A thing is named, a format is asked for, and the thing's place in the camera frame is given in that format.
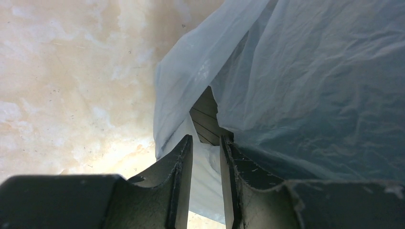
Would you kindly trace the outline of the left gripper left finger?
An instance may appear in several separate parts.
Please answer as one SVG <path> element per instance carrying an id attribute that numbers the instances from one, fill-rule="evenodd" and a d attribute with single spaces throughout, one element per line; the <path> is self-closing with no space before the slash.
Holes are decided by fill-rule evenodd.
<path id="1" fill-rule="evenodd" d="M 117 174 L 24 175 L 0 186 L 3 229 L 185 229 L 193 138 L 124 179 Z"/>

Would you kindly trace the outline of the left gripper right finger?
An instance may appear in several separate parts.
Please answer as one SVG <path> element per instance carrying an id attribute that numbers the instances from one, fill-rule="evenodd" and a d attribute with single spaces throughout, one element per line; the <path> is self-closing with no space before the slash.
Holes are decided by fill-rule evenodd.
<path id="1" fill-rule="evenodd" d="M 220 138 L 228 229 L 402 229 L 405 187 L 395 181 L 284 180 Z"/>

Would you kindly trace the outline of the translucent blue trash bag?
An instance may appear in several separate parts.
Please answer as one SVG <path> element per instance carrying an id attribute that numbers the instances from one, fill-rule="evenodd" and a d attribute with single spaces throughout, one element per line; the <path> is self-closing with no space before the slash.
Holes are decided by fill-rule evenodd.
<path id="1" fill-rule="evenodd" d="M 286 179 L 405 180 L 405 3 L 227 0 L 157 65 L 162 158 L 198 137 L 206 88 L 218 125 Z"/>

